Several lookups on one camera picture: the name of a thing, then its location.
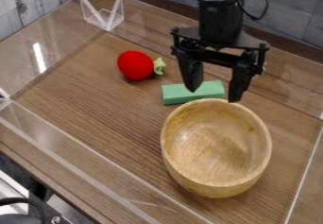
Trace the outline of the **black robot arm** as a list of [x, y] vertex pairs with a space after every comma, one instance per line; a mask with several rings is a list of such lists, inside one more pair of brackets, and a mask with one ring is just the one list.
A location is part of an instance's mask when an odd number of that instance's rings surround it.
[[203, 82], [203, 65], [211, 63], [232, 70], [228, 101], [243, 98], [251, 79], [266, 69], [267, 42], [243, 31], [243, 18], [263, 17], [244, 8], [244, 0], [196, 0], [196, 27], [174, 27], [172, 54], [176, 57], [184, 86], [195, 92]]

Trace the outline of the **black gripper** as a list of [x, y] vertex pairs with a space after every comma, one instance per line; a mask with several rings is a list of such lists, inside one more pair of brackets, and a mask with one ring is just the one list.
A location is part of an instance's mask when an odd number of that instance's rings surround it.
[[244, 31], [231, 43], [204, 42], [196, 27], [175, 27], [172, 54], [178, 58], [184, 86], [195, 92], [203, 81], [203, 64], [210, 63], [232, 69], [228, 85], [228, 102], [239, 102], [251, 79], [266, 69], [268, 44]]

